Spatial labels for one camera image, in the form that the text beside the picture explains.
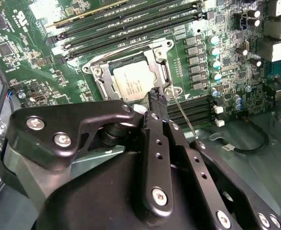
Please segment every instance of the motherboard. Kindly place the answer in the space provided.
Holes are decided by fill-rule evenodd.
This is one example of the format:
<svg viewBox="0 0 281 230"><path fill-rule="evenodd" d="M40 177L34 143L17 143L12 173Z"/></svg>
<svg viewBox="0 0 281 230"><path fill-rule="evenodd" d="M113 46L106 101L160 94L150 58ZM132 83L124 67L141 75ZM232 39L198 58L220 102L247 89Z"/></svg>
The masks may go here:
<svg viewBox="0 0 281 230"><path fill-rule="evenodd" d="M23 107L134 104L160 87L181 125L174 98L194 125L222 126L271 106L266 13L265 0L0 0L0 67Z"/></svg>

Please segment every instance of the silver screw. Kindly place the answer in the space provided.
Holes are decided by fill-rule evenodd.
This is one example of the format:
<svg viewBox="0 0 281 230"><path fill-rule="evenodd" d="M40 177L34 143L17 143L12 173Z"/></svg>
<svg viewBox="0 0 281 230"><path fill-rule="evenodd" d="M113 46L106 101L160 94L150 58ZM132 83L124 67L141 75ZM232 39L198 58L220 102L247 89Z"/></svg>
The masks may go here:
<svg viewBox="0 0 281 230"><path fill-rule="evenodd" d="M279 229L281 228L281 224L279 223L278 219L276 219L276 217L274 215L270 214L270 219L276 225L276 227L278 227Z"/></svg>
<svg viewBox="0 0 281 230"><path fill-rule="evenodd" d="M102 75L102 69L100 69L100 68L95 68L94 70L93 70L93 72L94 72L94 74L96 75L96 76L101 76Z"/></svg>
<svg viewBox="0 0 281 230"><path fill-rule="evenodd" d="M246 92L252 92L252 87L248 85L248 86L245 88L245 91L246 91Z"/></svg>
<svg viewBox="0 0 281 230"><path fill-rule="evenodd" d="M155 188L152 190L152 196L154 201L160 205L160 206L165 206L167 203L167 196L166 194L160 190L159 188Z"/></svg>
<svg viewBox="0 0 281 230"><path fill-rule="evenodd" d="M231 228L230 219L227 217L227 215L224 212L217 211L217 217L223 227L225 227L226 229Z"/></svg>
<svg viewBox="0 0 281 230"><path fill-rule="evenodd" d="M160 49L158 49L157 51L155 51L155 56L157 58L160 58L163 55L162 51Z"/></svg>
<svg viewBox="0 0 281 230"><path fill-rule="evenodd" d="M155 114L155 113L152 113L151 116L155 119L155 120L158 120L159 117Z"/></svg>
<svg viewBox="0 0 281 230"><path fill-rule="evenodd" d="M276 144L276 139L272 139L272 140L270 141L270 143L271 143L271 145L275 145L275 144Z"/></svg>
<svg viewBox="0 0 281 230"><path fill-rule="evenodd" d="M200 147L201 147L202 149L204 149L204 150L206 149L206 146L204 145L204 143L202 143L202 142L199 141L199 145L200 145Z"/></svg>
<svg viewBox="0 0 281 230"><path fill-rule="evenodd" d="M174 123L172 124L172 127L174 127L175 130L179 130L180 129L180 127L177 124L174 124Z"/></svg>
<svg viewBox="0 0 281 230"><path fill-rule="evenodd" d="M128 113L131 112L131 109L127 105L125 105L125 104L122 105L122 108L123 108L124 111L126 111Z"/></svg>
<svg viewBox="0 0 281 230"><path fill-rule="evenodd" d="M269 224L267 218L263 214L259 213L259 219L265 227L267 227L267 228L270 227L270 224Z"/></svg>
<svg viewBox="0 0 281 230"><path fill-rule="evenodd" d="M18 93L18 97L19 97L20 99L25 99L25 98L26 98L26 95L25 95L24 92L19 92L19 93Z"/></svg>
<svg viewBox="0 0 281 230"><path fill-rule="evenodd" d="M41 130L45 127L45 123L39 118L30 118L26 121L26 125L33 130Z"/></svg>
<svg viewBox="0 0 281 230"><path fill-rule="evenodd" d="M66 134L57 134L54 137L54 142L60 147L68 147L71 145L71 139Z"/></svg>

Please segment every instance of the dimm slot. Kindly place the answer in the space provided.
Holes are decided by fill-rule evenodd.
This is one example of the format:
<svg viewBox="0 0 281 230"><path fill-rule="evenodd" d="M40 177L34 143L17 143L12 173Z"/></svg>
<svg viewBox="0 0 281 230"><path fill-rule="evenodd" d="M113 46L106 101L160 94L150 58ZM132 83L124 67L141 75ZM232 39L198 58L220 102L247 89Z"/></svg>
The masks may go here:
<svg viewBox="0 0 281 230"><path fill-rule="evenodd" d="M131 38L119 37L119 38L117 38L115 40L107 41L107 43L97 44L97 45L91 46L89 48L84 48L84 49L78 50L78 52L70 52L65 57L58 58L57 61L58 61L59 64L64 64L68 60L72 60L74 58L83 56L86 53L93 52L93 51L95 51L95 50L97 50L99 48L115 45L115 44L118 44L120 42L125 42L125 41L128 42L128 41L131 41L131 40L138 40L138 39L142 39L143 40L144 37L152 37L157 32L164 32L164 31L168 31L168 30L170 31L173 27L181 26L181 25L184 25L186 23L190 23L193 20L195 20L195 17L189 17L189 18L187 18L186 20L184 20L184 21L182 21L180 23L176 23L176 24L173 24L172 26L163 27L163 28L161 26L161 28L159 28L159 29L154 28L153 30L150 30L150 32L144 32L143 34L141 34L139 36L135 36L135 37L131 37Z"/></svg>
<svg viewBox="0 0 281 230"><path fill-rule="evenodd" d="M74 46L78 46L79 48L82 49L88 48L91 50L91 49L107 46L114 42L120 42L122 40L130 39L134 36L138 36L144 33L152 32L154 30L164 28L165 26L173 26L174 24L191 20L194 14L198 13L199 11L189 10L189 11L180 12L179 14L171 14L166 17L161 17L160 19L152 20L146 23L139 24L137 26L126 28L116 33L102 36L99 39L65 44L65 48L70 49Z"/></svg>
<svg viewBox="0 0 281 230"><path fill-rule="evenodd" d="M198 2L199 1L192 2L192 0L189 0L189 2L186 0L175 0L170 3L166 3L143 12L138 12L130 16L123 17L120 20L116 20L111 23L95 26L93 28L92 27L87 27L87 29L82 28L72 32L63 32L59 35L59 37L60 39L64 39L75 35L78 37L86 36L85 38L86 40L93 39L102 35L120 31L127 26L137 25L145 21L166 16L170 13L176 13L191 8L193 5L195 5ZM79 38L77 40L76 39L77 38L73 38L72 41L73 42L84 41L84 38Z"/></svg>
<svg viewBox="0 0 281 230"><path fill-rule="evenodd" d="M65 24L61 24L57 26L56 28L64 28L67 26L76 26L74 29L80 29L83 26L86 26L90 24L91 26L96 26L101 23L107 23L111 22L115 19L119 19L120 17L127 16L139 11L143 11L146 9L149 9L154 6L158 6L160 4L170 2L173 0L156 0L156 1L150 1L150 0L133 0L130 2L127 2L119 7L116 7L115 9L109 9L106 11L102 11L90 16L87 16L85 18L80 18L78 20L66 22Z"/></svg>

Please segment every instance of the green circuit board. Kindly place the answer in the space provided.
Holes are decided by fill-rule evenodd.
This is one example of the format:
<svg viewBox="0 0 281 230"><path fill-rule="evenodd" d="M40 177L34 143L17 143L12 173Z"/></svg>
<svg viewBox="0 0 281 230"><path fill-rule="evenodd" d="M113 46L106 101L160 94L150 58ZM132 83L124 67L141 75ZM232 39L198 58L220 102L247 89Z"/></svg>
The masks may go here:
<svg viewBox="0 0 281 230"><path fill-rule="evenodd" d="M242 9L235 0L0 0L0 66L24 106L99 101L101 91L93 75L83 71L85 64L135 44L170 40L169 73L173 86L182 89L180 102L215 88L228 117L237 112L235 95L242 98L241 109L258 114L268 108L261 88L267 63L256 67L248 60L255 56L262 26L236 30L233 15L257 9L264 20L265 4L259 0ZM216 44L209 42L212 35L219 38ZM246 43L249 54L238 54ZM213 46L219 55L209 53ZM221 66L214 69L213 60ZM222 78L214 80L214 72Z"/></svg>

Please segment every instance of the white connector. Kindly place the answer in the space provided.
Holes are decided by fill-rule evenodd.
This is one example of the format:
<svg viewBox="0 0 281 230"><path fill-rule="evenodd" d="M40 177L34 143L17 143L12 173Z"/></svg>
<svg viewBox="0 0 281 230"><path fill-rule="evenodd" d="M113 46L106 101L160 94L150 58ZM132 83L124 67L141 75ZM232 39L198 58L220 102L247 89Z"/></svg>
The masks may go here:
<svg viewBox="0 0 281 230"><path fill-rule="evenodd" d="M222 126L225 126L225 121L224 120L218 120L218 119L215 119L215 123L218 127L222 127Z"/></svg>
<svg viewBox="0 0 281 230"><path fill-rule="evenodd" d="M221 114L221 113L223 113L223 107L214 105L214 111L216 114Z"/></svg>

